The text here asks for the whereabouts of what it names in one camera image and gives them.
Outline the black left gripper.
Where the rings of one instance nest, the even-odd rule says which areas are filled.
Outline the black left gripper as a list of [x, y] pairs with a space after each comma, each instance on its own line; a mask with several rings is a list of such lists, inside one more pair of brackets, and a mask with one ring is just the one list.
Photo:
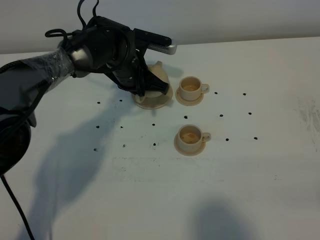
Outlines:
[[107, 74], [119, 89], [146, 96], [166, 95], [169, 90], [169, 77], [162, 68], [148, 70], [144, 51], [135, 50], [127, 62], [114, 72]]

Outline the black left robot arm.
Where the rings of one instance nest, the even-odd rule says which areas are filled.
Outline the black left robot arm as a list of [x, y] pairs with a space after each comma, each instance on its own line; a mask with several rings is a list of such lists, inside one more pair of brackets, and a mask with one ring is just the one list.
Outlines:
[[52, 29], [62, 37], [57, 50], [10, 62], [0, 69], [0, 172], [5, 174], [26, 153], [35, 109], [42, 97], [68, 77], [104, 74], [119, 89], [137, 96], [166, 94], [169, 84], [152, 73], [144, 54], [152, 46], [169, 47], [169, 37], [95, 16], [81, 30]]

